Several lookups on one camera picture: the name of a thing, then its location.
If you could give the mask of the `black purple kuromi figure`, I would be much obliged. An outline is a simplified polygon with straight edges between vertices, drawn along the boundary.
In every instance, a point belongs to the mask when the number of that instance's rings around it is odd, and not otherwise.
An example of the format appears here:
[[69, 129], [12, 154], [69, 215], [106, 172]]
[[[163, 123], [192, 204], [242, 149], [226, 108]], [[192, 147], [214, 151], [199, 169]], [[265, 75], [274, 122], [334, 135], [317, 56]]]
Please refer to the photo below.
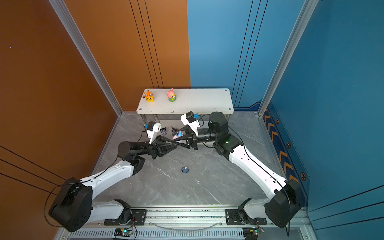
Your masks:
[[164, 128], [162, 128], [162, 129], [160, 129], [160, 132], [161, 132], [162, 136], [166, 136], [167, 133], [168, 133], [168, 131], [167, 131], [167, 127], [164, 127]]

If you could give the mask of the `aluminium corner post left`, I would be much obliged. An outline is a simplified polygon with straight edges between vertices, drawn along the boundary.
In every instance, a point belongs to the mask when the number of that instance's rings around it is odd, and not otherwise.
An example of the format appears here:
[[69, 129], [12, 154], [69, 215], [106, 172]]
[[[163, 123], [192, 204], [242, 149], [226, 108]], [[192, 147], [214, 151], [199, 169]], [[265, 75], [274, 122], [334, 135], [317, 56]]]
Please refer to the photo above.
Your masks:
[[85, 38], [83, 37], [79, 27], [77, 26], [74, 18], [72, 17], [66, 3], [63, 0], [49, 0], [55, 13], [59, 17], [61, 23], [65, 27], [71, 40], [75, 44], [77, 50], [81, 54], [83, 60], [88, 66], [89, 70], [93, 74], [95, 80], [109, 101], [111, 107], [115, 111], [118, 117], [123, 113], [123, 109], [120, 106], [115, 94], [112, 91], [105, 75], [103, 74], [99, 64], [97, 63], [91, 49], [89, 48]]

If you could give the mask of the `circuit board right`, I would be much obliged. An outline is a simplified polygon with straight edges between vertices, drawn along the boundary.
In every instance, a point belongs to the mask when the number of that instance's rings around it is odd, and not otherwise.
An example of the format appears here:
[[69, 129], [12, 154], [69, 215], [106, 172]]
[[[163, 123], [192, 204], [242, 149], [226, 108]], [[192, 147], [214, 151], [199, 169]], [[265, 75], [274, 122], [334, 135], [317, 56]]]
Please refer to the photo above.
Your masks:
[[257, 240], [265, 230], [261, 227], [258, 228], [242, 228], [245, 240]]

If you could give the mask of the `aluminium corner post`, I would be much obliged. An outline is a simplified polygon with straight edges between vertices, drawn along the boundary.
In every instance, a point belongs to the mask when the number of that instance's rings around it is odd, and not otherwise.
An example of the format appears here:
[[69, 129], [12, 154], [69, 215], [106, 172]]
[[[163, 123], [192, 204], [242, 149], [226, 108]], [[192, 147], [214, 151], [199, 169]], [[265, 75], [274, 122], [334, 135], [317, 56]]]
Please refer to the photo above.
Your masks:
[[88, 66], [89, 70], [93, 74], [95, 80], [109, 101], [111, 107], [115, 111], [118, 117], [123, 113], [123, 109], [120, 106], [115, 94], [112, 91], [105, 75], [103, 74], [99, 64], [97, 63], [91, 49], [89, 48], [85, 38], [83, 37], [79, 27], [77, 26], [74, 18], [72, 17], [66, 3], [63, 0], [49, 0], [55, 13], [59, 17], [61, 23], [65, 27], [71, 40], [75, 44], [77, 50], [81, 54], [83, 60]]
[[259, 117], [262, 117], [270, 104], [272, 97], [284, 75], [284, 72], [296, 50], [296, 47], [310, 21], [312, 14], [318, 4], [319, 0], [306, 0], [299, 13], [299, 16], [292, 29], [290, 37], [275, 69], [275, 72], [271, 78], [271, 81], [267, 87], [260, 108], [258, 110]]

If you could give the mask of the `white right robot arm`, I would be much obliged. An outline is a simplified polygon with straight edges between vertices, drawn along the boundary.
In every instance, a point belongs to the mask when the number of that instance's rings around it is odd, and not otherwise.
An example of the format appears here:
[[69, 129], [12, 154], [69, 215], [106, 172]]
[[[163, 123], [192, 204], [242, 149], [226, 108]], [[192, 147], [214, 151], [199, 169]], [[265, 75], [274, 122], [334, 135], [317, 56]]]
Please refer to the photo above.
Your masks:
[[211, 142], [216, 152], [243, 170], [266, 195], [265, 199], [249, 198], [239, 206], [239, 217], [248, 225], [256, 218], [268, 218], [279, 228], [289, 228], [291, 219], [302, 208], [302, 190], [295, 180], [286, 180], [258, 160], [240, 136], [229, 127], [221, 112], [209, 115], [208, 127], [202, 128], [198, 115], [188, 112], [181, 116], [187, 147]]

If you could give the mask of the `pink pig toy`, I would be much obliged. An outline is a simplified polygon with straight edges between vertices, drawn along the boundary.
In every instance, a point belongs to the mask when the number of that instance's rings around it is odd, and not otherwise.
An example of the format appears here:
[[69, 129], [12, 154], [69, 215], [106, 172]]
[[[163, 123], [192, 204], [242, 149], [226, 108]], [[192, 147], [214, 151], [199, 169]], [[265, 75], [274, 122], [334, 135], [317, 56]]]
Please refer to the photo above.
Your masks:
[[167, 91], [168, 100], [174, 102], [177, 99], [174, 89]]

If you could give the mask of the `green circuit board left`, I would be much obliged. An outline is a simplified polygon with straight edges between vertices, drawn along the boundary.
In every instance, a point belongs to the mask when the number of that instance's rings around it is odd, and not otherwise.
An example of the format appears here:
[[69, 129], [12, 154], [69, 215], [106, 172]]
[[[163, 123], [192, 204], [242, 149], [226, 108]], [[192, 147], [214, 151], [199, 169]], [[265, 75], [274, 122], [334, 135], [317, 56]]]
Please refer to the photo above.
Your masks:
[[114, 239], [128, 239], [134, 236], [134, 231], [132, 229], [123, 228], [123, 229], [115, 229]]

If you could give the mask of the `white two-tier metal shelf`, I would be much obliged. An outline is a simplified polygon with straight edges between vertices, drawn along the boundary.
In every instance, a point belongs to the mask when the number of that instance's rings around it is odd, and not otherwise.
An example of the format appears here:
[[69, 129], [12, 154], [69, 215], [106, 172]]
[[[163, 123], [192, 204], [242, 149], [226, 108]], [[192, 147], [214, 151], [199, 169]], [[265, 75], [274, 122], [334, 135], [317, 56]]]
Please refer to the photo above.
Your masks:
[[167, 127], [168, 139], [173, 138], [172, 129], [181, 129], [184, 124], [181, 116], [192, 111], [199, 116], [213, 112], [222, 112], [227, 119], [234, 113], [234, 107], [229, 89], [174, 89], [177, 99], [168, 100], [167, 91], [171, 89], [145, 89], [153, 92], [154, 102], [147, 102], [143, 97], [139, 102], [137, 114], [144, 123], [153, 120], [161, 124], [161, 129]]

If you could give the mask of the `grey donkey toy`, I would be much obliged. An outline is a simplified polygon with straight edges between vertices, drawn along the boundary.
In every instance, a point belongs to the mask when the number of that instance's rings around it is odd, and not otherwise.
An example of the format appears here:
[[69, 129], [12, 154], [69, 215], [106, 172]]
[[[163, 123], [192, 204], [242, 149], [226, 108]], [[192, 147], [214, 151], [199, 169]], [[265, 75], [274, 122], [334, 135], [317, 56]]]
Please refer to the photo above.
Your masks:
[[188, 173], [190, 171], [190, 169], [187, 167], [187, 166], [185, 166], [185, 167], [183, 167], [182, 169], [181, 169], [181, 173], [183, 173], [183, 174], [186, 174], [186, 173]]

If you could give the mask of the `aluminium corner post right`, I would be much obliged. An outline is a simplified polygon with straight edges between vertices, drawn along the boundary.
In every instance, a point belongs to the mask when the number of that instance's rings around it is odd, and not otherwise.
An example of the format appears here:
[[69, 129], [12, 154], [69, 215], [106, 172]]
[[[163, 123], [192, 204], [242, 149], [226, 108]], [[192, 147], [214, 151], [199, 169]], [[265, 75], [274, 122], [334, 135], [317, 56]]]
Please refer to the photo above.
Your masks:
[[306, 0], [299, 13], [299, 16], [292, 29], [290, 37], [275, 69], [275, 72], [271, 78], [271, 81], [267, 87], [260, 108], [258, 110], [259, 117], [262, 117], [270, 104], [272, 97], [284, 75], [284, 72], [296, 50], [296, 47], [310, 21], [312, 14], [318, 4], [319, 0]]

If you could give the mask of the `blue small toy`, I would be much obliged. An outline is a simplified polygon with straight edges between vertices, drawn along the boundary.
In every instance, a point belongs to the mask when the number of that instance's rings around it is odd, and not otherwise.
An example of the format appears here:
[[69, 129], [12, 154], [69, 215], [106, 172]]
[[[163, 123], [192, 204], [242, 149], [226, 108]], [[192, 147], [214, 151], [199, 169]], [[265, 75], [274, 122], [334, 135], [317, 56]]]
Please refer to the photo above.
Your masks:
[[182, 132], [177, 132], [174, 136], [173, 136], [173, 140], [174, 139], [178, 139], [179, 137], [183, 136], [183, 133]]

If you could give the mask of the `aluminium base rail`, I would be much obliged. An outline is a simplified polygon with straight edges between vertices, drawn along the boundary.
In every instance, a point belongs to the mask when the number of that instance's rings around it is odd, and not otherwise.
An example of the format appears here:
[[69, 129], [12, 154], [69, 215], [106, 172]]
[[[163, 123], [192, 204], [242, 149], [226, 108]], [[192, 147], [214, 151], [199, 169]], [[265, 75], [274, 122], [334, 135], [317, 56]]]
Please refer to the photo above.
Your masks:
[[[315, 240], [315, 231], [304, 211], [291, 220], [289, 228], [279, 228], [261, 218], [251, 225], [240, 225], [230, 206], [138, 207], [136, 225], [107, 226], [103, 222], [85, 225], [70, 233], [60, 228], [56, 240], [244, 240], [242, 228], [265, 230], [258, 240]], [[128, 228], [134, 236], [114, 239], [115, 229]]]

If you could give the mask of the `orange fox toy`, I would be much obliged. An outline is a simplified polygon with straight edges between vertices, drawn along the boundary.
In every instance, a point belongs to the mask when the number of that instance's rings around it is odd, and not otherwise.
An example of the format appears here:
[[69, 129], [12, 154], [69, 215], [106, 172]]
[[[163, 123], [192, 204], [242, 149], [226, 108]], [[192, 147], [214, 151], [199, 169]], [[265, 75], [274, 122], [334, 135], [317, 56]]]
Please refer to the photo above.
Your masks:
[[154, 95], [153, 92], [150, 92], [149, 90], [146, 90], [144, 92], [144, 98], [146, 99], [147, 102], [154, 102]]

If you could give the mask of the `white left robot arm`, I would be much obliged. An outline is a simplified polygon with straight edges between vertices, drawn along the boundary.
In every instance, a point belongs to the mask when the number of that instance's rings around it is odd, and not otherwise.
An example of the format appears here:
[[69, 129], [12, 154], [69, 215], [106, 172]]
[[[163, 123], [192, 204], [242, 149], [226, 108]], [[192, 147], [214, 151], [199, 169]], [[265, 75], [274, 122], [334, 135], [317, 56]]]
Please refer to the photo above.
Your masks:
[[48, 215], [69, 232], [75, 232], [85, 224], [112, 221], [126, 225], [132, 218], [131, 206], [121, 199], [97, 202], [96, 197], [118, 182], [132, 177], [142, 170], [150, 155], [162, 157], [178, 147], [176, 143], [158, 137], [150, 142], [121, 142], [116, 160], [100, 173], [82, 178], [70, 178], [61, 186]]

